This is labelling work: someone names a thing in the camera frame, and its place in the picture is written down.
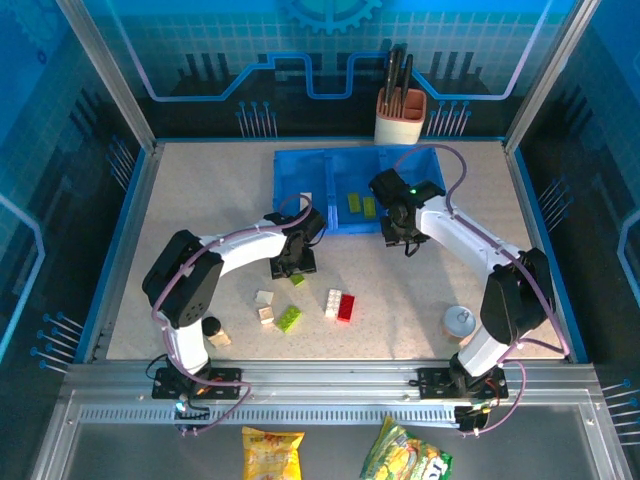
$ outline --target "knife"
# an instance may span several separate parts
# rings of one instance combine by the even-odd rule
[[[384,106],[388,107],[389,102],[391,102],[391,95],[393,95],[393,89],[395,88],[395,80],[394,80],[394,71],[396,65],[396,55],[395,50],[391,49],[389,51],[389,61],[387,63],[387,71],[385,73],[384,80]]]
[[[400,106],[402,107],[402,114],[404,116],[404,104],[407,101],[407,94],[409,93],[409,80],[411,80],[411,71],[413,68],[413,55],[407,55],[407,63],[404,67],[404,75],[402,77],[402,97]]]

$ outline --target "red lego brick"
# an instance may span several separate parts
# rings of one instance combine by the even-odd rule
[[[356,297],[353,295],[342,294],[340,300],[340,308],[338,309],[338,320],[342,322],[351,321],[351,312],[353,311],[353,303],[356,301]]]

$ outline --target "green snack bag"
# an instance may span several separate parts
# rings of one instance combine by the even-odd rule
[[[387,417],[364,462],[361,480],[449,480],[453,457]]]

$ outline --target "green lego brick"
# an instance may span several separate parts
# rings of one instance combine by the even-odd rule
[[[287,308],[287,311],[282,314],[276,325],[278,325],[278,328],[284,333],[287,333],[291,327],[293,327],[293,324],[298,321],[301,315],[302,312],[299,308],[289,307]]]
[[[304,282],[304,277],[299,273],[294,273],[289,277],[289,280],[291,280],[291,283],[293,283],[297,287],[302,282]]]
[[[373,197],[364,197],[362,204],[364,205],[364,218],[376,218],[376,201]]]
[[[350,193],[347,198],[349,199],[349,212],[360,213],[362,210],[360,208],[360,196],[357,193]]]

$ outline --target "speckled surface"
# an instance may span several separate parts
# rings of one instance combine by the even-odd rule
[[[163,352],[160,331],[150,319],[142,279],[178,230],[212,235],[245,227],[272,211],[275,150],[356,146],[357,142],[173,143],[164,150],[107,358],[150,359]],[[454,202],[476,221],[525,249],[530,247],[522,214],[498,142],[450,142],[469,164]],[[438,152],[447,185],[460,173],[456,158]],[[449,358],[459,346],[441,329],[444,312],[464,305],[476,315],[482,289],[473,274],[436,242],[411,259],[387,249],[379,234],[325,237],[314,248],[318,273],[271,280],[267,260],[225,275],[210,311],[232,345],[210,347],[212,357],[246,359]],[[330,288],[356,297],[350,323],[325,318]],[[276,318],[295,305],[302,317],[284,334],[260,323],[258,290],[275,292]],[[557,344],[549,322],[531,338]],[[549,358],[527,347],[514,356]]]

